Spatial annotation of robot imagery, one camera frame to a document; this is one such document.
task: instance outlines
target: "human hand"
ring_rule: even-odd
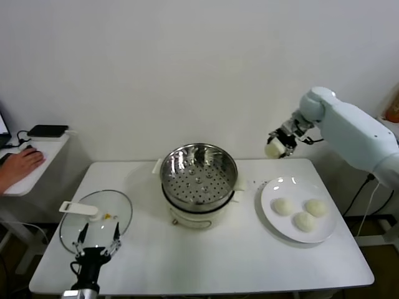
[[[43,164],[43,154],[35,151],[29,148],[8,157],[0,168],[0,194]]]

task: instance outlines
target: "black cable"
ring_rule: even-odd
[[[78,262],[71,262],[71,263],[69,264],[69,267],[70,267],[70,269],[72,270],[72,272],[73,272],[76,276],[79,276],[79,271],[76,271],[76,270],[75,270],[74,265],[79,265],[79,263],[78,263]]]
[[[298,122],[297,122],[297,121],[294,121],[294,124],[295,124],[295,126],[297,127],[297,130],[300,131],[300,133],[301,133],[302,135],[305,135],[305,132],[303,132],[303,131],[299,128]],[[305,143],[305,144],[307,144],[307,145],[312,145],[312,144],[314,144],[314,143],[316,143],[316,142],[324,141],[324,139],[322,138],[322,139],[318,139],[318,140],[313,140],[311,137],[307,137],[306,139],[304,139],[304,140],[299,140],[299,141],[300,141],[300,142],[303,142],[303,143]]]
[[[21,137],[19,137],[19,134],[21,134],[21,133],[28,133],[28,131],[26,131],[26,130],[18,131],[18,133],[17,133],[18,145],[3,145],[3,146],[1,147],[1,149],[18,148],[18,147],[20,147],[23,143],[28,142],[28,141],[31,140],[30,138],[25,140],[25,139],[22,139]]]
[[[381,206],[381,208],[379,208],[375,212],[371,213],[371,215],[375,215],[376,213],[380,212],[384,207],[386,207],[387,204],[391,201],[394,192],[395,192],[395,190],[392,190],[392,192],[389,195],[388,199],[384,202],[384,204]]]
[[[346,214],[348,214],[350,208],[353,206],[353,204],[355,203],[356,198],[358,197],[358,195],[360,194],[360,192],[362,191],[362,189],[364,188],[364,186],[366,186],[370,181],[373,181],[375,179],[375,176],[372,174],[367,175],[367,179],[364,181],[364,183],[361,185],[361,187],[359,188],[359,190],[356,192],[355,196],[352,199],[352,202],[350,203],[350,205],[348,206],[347,210],[342,214],[342,217],[345,217]]]
[[[384,202],[384,204],[381,206],[381,208],[379,208],[379,209],[376,210],[375,212],[372,212],[372,213],[370,214],[370,216],[371,216],[371,215],[375,215],[376,213],[380,212],[384,207],[386,207],[387,204],[391,201],[394,192],[395,192],[395,191],[392,190],[392,192],[391,192],[391,194],[389,195],[388,199]],[[356,225],[358,225],[359,223],[361,223],[361,221],[356,221],[355,223],[353,223],[353,224],[349,227],[349,230],[352,230],[352,229],[353,229]]]
[[[21,134],[21,133],[28,133],[28,132],[29,132],[29,131],[26,131],[26,130],[18,131],[18,133],[17,133],[17,138],[18,138],[19,146],[20,146],[21,144],[23,144],[24,142],[28,142],[28,141],[31,140],[30,138],[27,139],[27,140],[25,140],[25,139],[22,139],[21,137],[19,137],[19,134]]]
[[[0,254],[0,261],[2,263],[2,267],[4,268],[4,273],[6,274],[6,298],[10,298],[10,294],[9,294],[9,284],[10,284],[9,273],[8,273],[6,261],[3,259],[1,254]]]

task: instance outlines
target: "black power bank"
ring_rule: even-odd
[[[27,135],[31,138],[60,138],[66,130],[68,126],[37,125]]]

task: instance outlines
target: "floor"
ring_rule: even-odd
[[[348,226],[355,234],[359,223],[349,222]],[[49,236],[54,232],[49,229]],[[376,221],[366,221],[362,235],[381,234],[383,231]],[[0,238],[5,234],[5,229],[0,226]],[[13,274],[19,259],[23,256],[26,246],[15,237],[11,237],[6,247],[2,250],[1,256],[6,262],[9,278],[7,283],[6,273],[0,266],[0,298],[7,298],[6,292],[10,293],[9,298],[33,298],[33,299],[52,299],[58,296],[44,296],[31,294],[27,289],[29,280],[40,262],[40,257],[36,257],[25,275]],[[362,252],[367,259],[370,268],[375,276],[375,283],[371,287],[351,288],[339,291],[333,299],[394,299],[399,298],[399,255],[392,246],[364,247]],[[258,294],[248,296],[212,296],[219,299],[292,299],[290,293]],[[185,297],[187,299],[197,299],[196,297]]]

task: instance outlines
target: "white robotic arm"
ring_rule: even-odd
[[[314,87],[301,99],[299,109],[270,133],[265,149],[270,158],[292,154],[296,139],[312,144],[308,129],[317,126],[325,141],[354,168],[372,173],[385,185],[399,189],[399,147],[395,135],[381,123],[324,87]]]

